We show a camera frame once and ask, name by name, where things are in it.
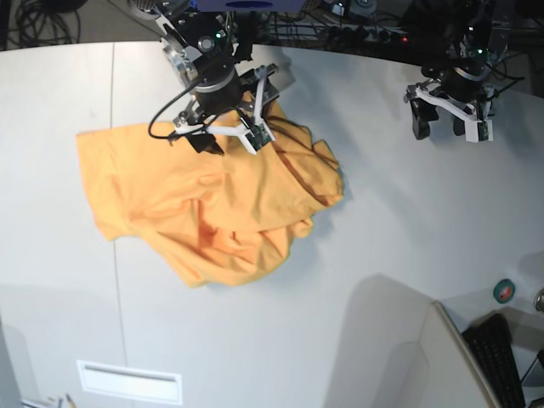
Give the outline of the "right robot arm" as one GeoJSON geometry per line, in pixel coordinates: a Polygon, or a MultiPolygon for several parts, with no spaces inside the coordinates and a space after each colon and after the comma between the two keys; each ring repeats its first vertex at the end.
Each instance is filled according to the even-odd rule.
{"type": "Polygon", "coordinates": [[[194,1],[130,1],[141,19],[154,20],[163,31],[162,52],[184,85],[174,97],[189,102],[164,136],[169,144],[186,139],[198,152],[221,155],[219,135],[238,139],[252,155],[275,140],[265,110],[277,100],[270,77],[275,64],[243,74],[236,67],[252,58],[257,15],[233,10],[202,12],[194,1]]]}

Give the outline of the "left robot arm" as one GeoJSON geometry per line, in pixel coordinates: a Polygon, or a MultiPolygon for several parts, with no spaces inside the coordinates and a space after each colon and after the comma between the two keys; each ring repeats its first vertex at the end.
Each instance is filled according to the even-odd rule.
{"type": "Polygon", "coordinates": [[[454,134],[467,142],[494,139],[494,102],[503,91],[489,78],[506,58],[515,11],[514,1],[469,1],[457,12],[448,59],[423,65],[425,80],[405,91],[417,140],[430,136],[439,109],[452,115],[454,134]]]}

